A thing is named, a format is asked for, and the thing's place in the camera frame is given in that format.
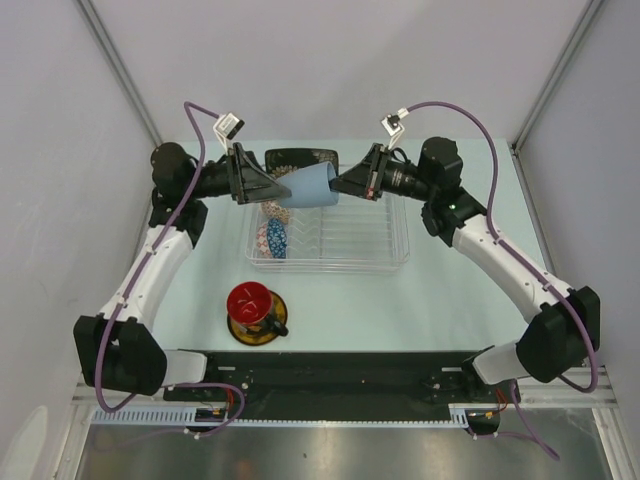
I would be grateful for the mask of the brown patterned bowl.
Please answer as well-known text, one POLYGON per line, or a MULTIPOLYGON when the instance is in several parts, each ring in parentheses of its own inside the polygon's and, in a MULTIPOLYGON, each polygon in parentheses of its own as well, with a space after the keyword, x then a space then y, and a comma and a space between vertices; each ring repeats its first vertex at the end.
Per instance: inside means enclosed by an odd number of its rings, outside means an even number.
POLYGON ((291 217, 291 212, 288 208, 282 207, 276 201, 266 201, 260 204, 262 213, 268 219, 277 219, 284 224, 288 224, 291 217))

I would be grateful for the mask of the square black floral plate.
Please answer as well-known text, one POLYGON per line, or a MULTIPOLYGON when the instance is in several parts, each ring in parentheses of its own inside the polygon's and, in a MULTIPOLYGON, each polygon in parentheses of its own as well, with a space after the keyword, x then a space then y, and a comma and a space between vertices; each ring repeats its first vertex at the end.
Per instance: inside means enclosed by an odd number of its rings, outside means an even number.
POLYGON ((279 178, 298 169, 329 162, 339 172, 338 152, 320 148, 277 148, 265 152, 266 172, 279 178))

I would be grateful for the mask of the light blue cup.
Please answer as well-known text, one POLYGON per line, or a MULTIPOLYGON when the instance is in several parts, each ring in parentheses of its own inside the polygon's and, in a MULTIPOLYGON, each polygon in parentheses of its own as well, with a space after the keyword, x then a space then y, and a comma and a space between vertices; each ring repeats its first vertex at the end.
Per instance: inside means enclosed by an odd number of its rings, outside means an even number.
POLYGON ((323 162, 298 169, 278 179, 288 188, 291 196, 279 199, 284 208, 317 208, 334 206, 339 201, 339 194, 330 187, 336 177, 334 166, 323 162))

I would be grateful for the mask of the white wire dish rack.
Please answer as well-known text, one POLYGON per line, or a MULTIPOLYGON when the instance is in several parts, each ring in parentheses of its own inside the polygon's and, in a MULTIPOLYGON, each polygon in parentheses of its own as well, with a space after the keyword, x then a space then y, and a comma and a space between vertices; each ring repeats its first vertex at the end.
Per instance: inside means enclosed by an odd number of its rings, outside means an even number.
POLYGON ((259 270, 274 272, 394 272, 409 258, 404 201, 385 195, 376 202, 343 197, 330 207, 289 209, 285 259, 260 258, 260 206, 246 216, 245 254, 259 270))

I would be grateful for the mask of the blue patterned bowl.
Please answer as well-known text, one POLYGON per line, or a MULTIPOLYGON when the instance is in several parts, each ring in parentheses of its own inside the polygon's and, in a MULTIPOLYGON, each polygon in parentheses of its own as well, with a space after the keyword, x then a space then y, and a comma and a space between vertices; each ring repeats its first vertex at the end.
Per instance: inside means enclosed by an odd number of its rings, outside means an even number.
POLYGON ((287 231, 284 223, 271 218, 267 222, 267 244, 271 255, 275 259, 285 259, 287 256, 287 231))

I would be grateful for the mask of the red patterned white bowl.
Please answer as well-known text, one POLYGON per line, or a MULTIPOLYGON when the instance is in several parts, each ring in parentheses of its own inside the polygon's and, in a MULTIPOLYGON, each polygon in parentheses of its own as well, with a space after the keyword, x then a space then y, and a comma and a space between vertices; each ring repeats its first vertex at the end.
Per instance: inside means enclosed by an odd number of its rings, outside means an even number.
POLYGON ((257 229, 255 236, 255 248, 260 258, 271 258, 271 250, 267 239, 268 223, 262 223, 257 229))

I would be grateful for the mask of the red black mug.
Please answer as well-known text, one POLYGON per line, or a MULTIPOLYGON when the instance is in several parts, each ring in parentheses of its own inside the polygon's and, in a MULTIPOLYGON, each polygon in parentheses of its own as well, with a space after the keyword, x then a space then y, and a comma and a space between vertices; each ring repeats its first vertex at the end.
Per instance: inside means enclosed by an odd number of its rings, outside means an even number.
POLYGON ((265 285, 249 281, 232 289, 226 300, 227 316, 242 325, 252 325, 268 317, 273 306, 265 285))

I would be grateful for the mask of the round black yellow saucer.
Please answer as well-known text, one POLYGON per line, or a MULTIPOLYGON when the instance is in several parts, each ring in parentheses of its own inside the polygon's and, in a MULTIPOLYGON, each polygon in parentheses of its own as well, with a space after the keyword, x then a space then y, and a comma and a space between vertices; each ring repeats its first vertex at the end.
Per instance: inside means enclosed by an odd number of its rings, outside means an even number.
POLYGON ((231 336, 239 343, 251 347, 266 345, 278 337, 289 334, 288 310, 282 297, 270 291, 273 306, 268 317, 252 325, 242 325, 227 316, 227 328, 231 336))

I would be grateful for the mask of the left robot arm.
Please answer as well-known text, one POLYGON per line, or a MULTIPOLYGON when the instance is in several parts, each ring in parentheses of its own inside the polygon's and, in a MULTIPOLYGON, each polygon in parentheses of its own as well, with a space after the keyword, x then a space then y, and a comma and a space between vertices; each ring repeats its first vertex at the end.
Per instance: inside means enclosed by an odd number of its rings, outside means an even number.
POLYGON ((243 205, 292 193, 239 143, 220 160, 207 162, 166 142, 152 152, 150 163, 152 214, 143 247, 111 299, 74 325, 82 375, 99 398, 107 390, 151 396, 163 387, 185 384, 207 400, 219 392, 220 374, 207 366, 203 353, 159 345, 151 333, 159 306, 204 231, 205 199, 228 196, 243 205))

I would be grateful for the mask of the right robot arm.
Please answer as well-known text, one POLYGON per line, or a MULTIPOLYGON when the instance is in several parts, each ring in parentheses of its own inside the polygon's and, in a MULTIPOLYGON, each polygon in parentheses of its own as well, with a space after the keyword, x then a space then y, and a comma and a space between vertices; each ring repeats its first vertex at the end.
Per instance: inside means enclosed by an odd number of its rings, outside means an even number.
POLYGON ((463 393, 484 401, 503 381, 564 380, 583 360, 594 364, 600 341, 600 298, 575 289, 534 264, 495 226, 490 211, 461 185, 455 141, 424 141, 412 164, 399 148, 372 145, 364 159, 329 183, 339 193, 375 201, 384 193, 422 202, 428 233, 483 270, 512 301, 528 327, 522 337, 488 347, 464 363, 463 393))

